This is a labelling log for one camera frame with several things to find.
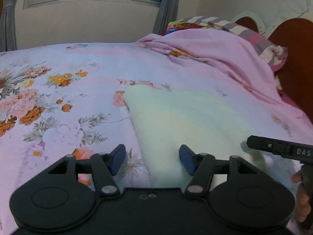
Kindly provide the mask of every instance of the pink floral bedsheet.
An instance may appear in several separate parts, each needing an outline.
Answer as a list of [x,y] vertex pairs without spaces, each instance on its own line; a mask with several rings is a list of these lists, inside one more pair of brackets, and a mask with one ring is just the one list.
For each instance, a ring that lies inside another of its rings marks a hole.
[[[282,101],[270,67],[253,47],[223,31],[194,32],[201,30],[129,44],[0,53],[0,234],[16,229],[8,206],[12,192],[67,154],[84,159],[124,144],[118,185],[151,186],[123,98],[132,85],[209,91],[240,111],[260,136],[313,144],[312,124]],[[289,178],[299,164],[264,157],[270,173],[295,192]],[[90,175],[79,180],[92,185]]]

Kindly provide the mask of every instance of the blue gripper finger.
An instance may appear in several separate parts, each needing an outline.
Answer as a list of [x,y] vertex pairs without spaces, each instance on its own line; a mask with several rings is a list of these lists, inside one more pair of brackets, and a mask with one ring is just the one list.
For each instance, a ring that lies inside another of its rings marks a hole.
[[118,145],[110,154],[108,154],[110,163],[107,166],[111,175],[115,176],[122,166],[126,157],[126,148],[123,144]]
[[197,156],[198,155],[196,155],[189,147],[181,145],[179,149],[179,159],[188,174],[191,176],[193,176],[197,170],[197,166],[195,164],[195,158],[197,158]]

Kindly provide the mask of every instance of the striped pillowcase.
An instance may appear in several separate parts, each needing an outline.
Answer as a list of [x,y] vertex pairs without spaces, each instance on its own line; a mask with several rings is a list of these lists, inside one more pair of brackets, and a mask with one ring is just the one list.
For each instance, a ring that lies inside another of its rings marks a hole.
[[277,46],[261,34],[236,23],[222,20],[218,17],[207,16],[189,17],[179,21],[194,23],[200,26],[214,26],[217,29],[228,31],[247,40],[253,45],[258,56],[264,59],[272,68],[273,72],[281,69],[287,60],[287,48]]

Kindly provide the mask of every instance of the round black pad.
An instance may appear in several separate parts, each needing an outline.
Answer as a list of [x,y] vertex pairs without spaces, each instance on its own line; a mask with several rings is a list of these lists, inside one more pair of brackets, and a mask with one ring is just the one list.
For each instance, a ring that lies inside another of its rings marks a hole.
[[221,219],[244,230],[284,227],[295,206],[292,193],[280,183],[243,177],[218,185],[209,202]]
[[271,204],[272,194],[263,188],[248,187],[240,189],[236,194],[237,200],[246,207],[262,208]]
[[94,205],[90,188],[62,175],[30,180],[10,198],[10,210],[17,224],[32,230],[56,230],[75,224]]
[[32,195],[32,202],[40,208],[57,208],[66,203],[67,200],[68,192],[57,187],[39,189]]

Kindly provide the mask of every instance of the finger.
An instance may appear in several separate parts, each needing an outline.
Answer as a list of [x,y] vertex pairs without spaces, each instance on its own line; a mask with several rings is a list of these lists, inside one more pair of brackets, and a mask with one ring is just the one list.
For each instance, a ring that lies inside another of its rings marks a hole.
[[309,204],[296,208],[296,215],[297,216],[306,217],[310,212],[311,212],[311,206]]
[[308,204],[309,199],[310,199],[305,189],[301,185],[298,187],[296,198],[297,198],[297,205]]
[[306,220],[306,216],[296,216],[295,219],[298,222],[303,223]]
[[297,173],[295,173],[292,177],[291,177],[291,181],[293,183],[298,183],[302,181],[302,175],[301,175],[301,171],[298,171]]

